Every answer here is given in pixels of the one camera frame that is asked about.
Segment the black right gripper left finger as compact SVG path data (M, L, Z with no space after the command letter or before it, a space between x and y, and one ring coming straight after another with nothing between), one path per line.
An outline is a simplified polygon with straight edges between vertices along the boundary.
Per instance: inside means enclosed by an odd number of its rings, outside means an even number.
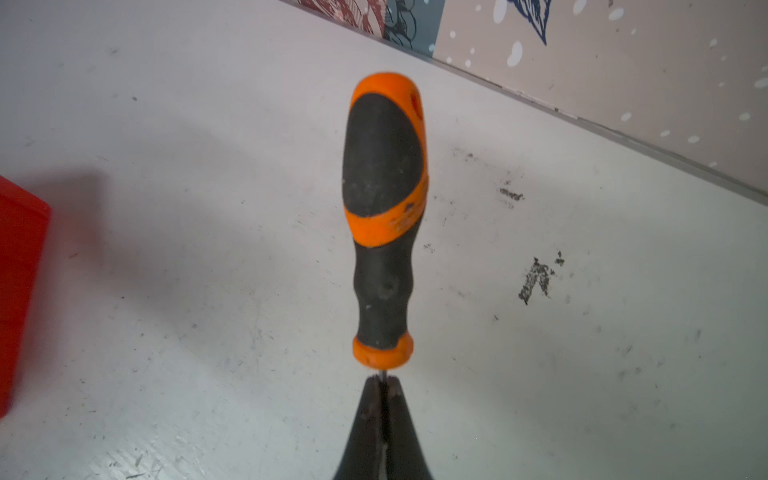
M382 381L369 377L363 387L335 480L376 480L384 464Z

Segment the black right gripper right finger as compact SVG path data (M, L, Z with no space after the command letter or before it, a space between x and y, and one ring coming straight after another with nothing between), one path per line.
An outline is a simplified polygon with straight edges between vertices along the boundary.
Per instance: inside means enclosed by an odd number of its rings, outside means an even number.
M385 479L432 480L400 380L383 378Z

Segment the orange black screwdriver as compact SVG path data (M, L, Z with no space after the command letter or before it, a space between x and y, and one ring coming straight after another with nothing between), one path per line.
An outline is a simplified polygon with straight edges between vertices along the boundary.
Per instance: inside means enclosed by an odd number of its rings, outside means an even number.
M359 305L352 350L373 370L399 368L414 350L408 331L412 251L428 189L418 88L393 72L364 78L354 89L347 119L342 201L354 242Z

